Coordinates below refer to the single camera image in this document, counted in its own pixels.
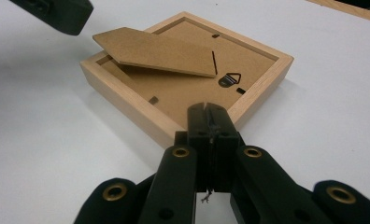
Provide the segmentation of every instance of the table surface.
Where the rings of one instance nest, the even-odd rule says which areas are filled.
[[[92,35],[143,30],[180,11],[292,55],[279,87],[239,130],[301,186],[347,183],[370,198],[370,21],[302,0],[93,1],[79,36],[0,1],[0,223],[71,223],[103,181],[138,183],[163,149],[86,82]],[[228,194],[196,223],[235,223]]]

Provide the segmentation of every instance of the black metal clip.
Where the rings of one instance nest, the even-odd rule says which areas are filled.
[[[241,74],[240,73],[226,73],[226,75],[218,81],[221,87],[228,88],[234,84],[240,83]]]

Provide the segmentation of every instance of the brass rivet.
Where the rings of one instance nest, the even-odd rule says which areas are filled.
[[[127,188],[122,183],[110,185],[103,192],[103,198],[109,202],[117,201],[124,197],[127,193]]]
[[[184,147],[178,147],[173,150],[173,155],[175,157],[187,157],[189,155],[189,150]]]
[[[259,158],[262,156],[262,152],[260,150],[252,147],[244,149],[244,154],[251,158]]]
[[[334,200],[340,203],[347,203],[352,204],[356,203],[356,197],[350,192],[348,192],[346,189],[331,186],[327,188],[328,195],[331,196]]]

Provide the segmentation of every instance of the brown fiberboard panel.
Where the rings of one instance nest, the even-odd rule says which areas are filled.
[[[214,52],[205,46],[126,27],[93,39],[120,64],[202,77],[217,75]]]

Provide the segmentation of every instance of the white table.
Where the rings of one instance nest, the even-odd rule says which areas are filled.
[[[370,21],[307,1],[95,0],[79,36],[0,1],[0,223],[71,223],[103,181],[138,183],[163,150],[90,87],[92,35],[189,11],[291,54],[286,79],[239,130],[301,186],[326,179],[370,198]],[[196,223],[235,223],[229,195]]]

